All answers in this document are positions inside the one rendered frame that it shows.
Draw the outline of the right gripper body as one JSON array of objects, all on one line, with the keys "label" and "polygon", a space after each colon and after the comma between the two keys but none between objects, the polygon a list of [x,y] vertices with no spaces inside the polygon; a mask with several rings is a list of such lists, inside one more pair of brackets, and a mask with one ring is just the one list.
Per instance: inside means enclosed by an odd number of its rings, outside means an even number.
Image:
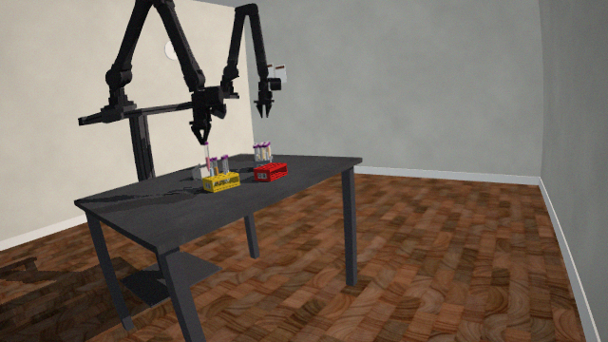
[{"label": "right gripper body", "polygon": [[[201,107],[204,105],[197,105],[195,107],[192,107],[193,110],[193,119],[194,121],[198,119],[198,111],[197,111],[197,107]],[[192,127],[200,127],[200,126],[206,126],[206,125],[210,125],[210,122],[212,122],[212,118],[211,119],[206,119],[206,120],[198,120],[196,122],[189,122],[189,125],[191,124],[191,128]]]}]

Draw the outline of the yellow tube rack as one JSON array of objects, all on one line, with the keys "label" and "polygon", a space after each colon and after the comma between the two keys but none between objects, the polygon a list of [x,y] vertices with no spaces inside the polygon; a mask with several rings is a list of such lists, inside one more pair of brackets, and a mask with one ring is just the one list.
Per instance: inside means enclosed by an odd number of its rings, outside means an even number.
[{"label": "yellow tube rack", "polygon": [[[222,181],[222,180],[226,180],[226,179],[229,179],[229,181],[227,183]],[[216,181],[221,181],[221,182],[219,184],[215,183],[215,185],[213,185],[213,182],[216,182]],[[223,173],[219,173],[217,176],[214,175],[214,177],[210,177],[210,176],[205,177],[205,178],[202,178],[202,182],[203,182],[204,190],[207,190],[207,191],[210,191],[213,193],[240,185],[238,173],[234,173],[234,172],[229,172],[229,173],[227,173],[227,175],[223,175]],[[230,185],[232,185],[232,186],[230,186]]]}]

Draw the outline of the red tube rack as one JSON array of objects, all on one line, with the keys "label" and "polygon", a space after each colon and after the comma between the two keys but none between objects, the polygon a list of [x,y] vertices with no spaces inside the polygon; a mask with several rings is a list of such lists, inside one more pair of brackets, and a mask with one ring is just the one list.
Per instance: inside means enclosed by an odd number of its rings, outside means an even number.
[{"label": "red tube rack", "polygon": [[262,165],[254,169],[254,175],[255,181],[274,181],[285,175],[288,175],[287,163],[271,162]]}]

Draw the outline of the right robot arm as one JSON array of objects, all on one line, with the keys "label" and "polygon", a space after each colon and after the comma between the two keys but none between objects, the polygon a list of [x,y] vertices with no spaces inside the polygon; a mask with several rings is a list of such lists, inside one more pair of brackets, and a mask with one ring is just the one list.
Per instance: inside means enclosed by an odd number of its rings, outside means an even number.
[{"label": "right robot arm", "polygon": [[175,12],[173,0],[136,0],[118,56],[114,64],[112,64],[111,69],[105,75],[105,81],[111,91],[109,90],[109,106],[105,105],[104,109],[111,110],[134,104],[134,101],[128,101],[127,94],[124,95],[124,87],[132,80],[131,69],[133,66],[131,65],[131,61],[133,53],[147,13],[152,5],[156,8],[162,19],[180,62],[181,71],[184,76],[183,79],[189,88],[189,92],[195,91],[191,94],[192,106],[208,104],[208,106],[197,107],[198,120],[211,119],[211,114],[224,119],[227,110],[226,104],[223,104],[224,96],[221,86],[204,86],[206,81],[205,76],[189,47],[181,23]]}]

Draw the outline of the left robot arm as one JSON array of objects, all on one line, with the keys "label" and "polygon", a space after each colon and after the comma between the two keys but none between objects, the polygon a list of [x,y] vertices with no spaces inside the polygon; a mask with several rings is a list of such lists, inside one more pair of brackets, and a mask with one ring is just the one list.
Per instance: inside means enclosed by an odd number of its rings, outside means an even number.
[{"label": "left robot arm", "polygon": [[229,48],[229,55],[227,59],[228,63],[223,70],[222,80],[220,81],[220,86],[223,91],[223,95],[238,95],[238,92],[234,92],[232,80],[239,77],[238,70],[235,67],[237,67],[238,64],[238,54],[245,18],[244,13],[246,13],[246,15],[249,15],[251,23],[250,25],[256,55],[257,74],[260,77],[260,82],[258,82],[258,90],[261,90],[262,92],[264,92],[264,90],[269,90],[269,88],[271,90],[281,90],[280,78],[266,78],[268,73],[268,67],[263,44],[258,7],[257,4],[252,3],[235,8],[235,20]]}]

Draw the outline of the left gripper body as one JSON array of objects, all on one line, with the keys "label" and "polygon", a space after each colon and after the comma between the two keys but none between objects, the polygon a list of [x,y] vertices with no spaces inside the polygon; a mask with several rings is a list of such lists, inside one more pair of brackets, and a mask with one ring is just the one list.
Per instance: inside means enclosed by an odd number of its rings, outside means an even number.
[{"label": "left gripper body", "polygon": [[258,101],[254,101],[256,105],[271,105],[274,100],[269,100],[269,90],[264,90],[264,92],[258,92]]}]

